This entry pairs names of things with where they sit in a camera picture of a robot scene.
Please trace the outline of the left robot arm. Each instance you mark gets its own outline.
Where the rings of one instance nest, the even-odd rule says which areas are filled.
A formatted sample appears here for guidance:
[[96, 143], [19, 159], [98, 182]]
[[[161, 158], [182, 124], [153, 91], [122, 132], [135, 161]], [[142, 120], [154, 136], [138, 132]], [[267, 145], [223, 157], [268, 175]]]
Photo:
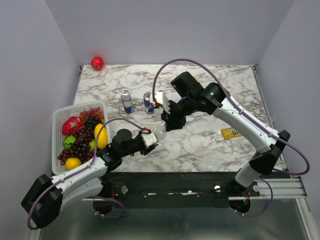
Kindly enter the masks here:
[[122, 164], [123, 157], [135, 153], [147, 155], [161, 141], [161, 135], [142, 130], [136, 137], [128, 129], [120, 129], [111, 143], [100, 150], [88, 162], [52, 177], [43, 174], [36, 178], [21, 201], [27, 212], [30, 230], [51, 224], [68, 205], [87, 197], [107, 197], [111, 185], [100, 178]]

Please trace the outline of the clear plastic bottle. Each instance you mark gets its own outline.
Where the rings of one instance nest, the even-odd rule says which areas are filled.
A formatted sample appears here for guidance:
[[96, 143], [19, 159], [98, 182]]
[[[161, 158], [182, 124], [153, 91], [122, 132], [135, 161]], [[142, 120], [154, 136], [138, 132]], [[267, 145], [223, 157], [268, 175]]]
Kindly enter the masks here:
[[167, 136], [167, 130], [165, 125], [158, 125], [156, 127], [154, 127], [151, 132], [155, 135], [155, 138], [157, 140], [158, 143], [160, 143], [161, 141], [163, 141], [166, 136]]

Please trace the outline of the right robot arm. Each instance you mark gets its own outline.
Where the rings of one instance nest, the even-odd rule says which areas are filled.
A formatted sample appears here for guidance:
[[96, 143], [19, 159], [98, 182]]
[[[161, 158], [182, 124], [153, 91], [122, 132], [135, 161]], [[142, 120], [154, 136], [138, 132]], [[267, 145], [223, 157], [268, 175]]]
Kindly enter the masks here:
[[227, 184], [226, 192], [241, 196], [258, 177], [273, 171], [285, 142], [291, 136], [287, 131], [277, 131], [264, 125], [217, 83], [211, 82], [202, 87], [187, 71], [172, 80], [171, 85], [181, 97], [178, 102], [169, 100], [161, 91], [154, 94], [154, 104], [163, 109], [161, 119], [165, 122], [166, 131], [182, 129], [187, 116], [203, 112], [227, 123], [254, 146], [255, 154]]

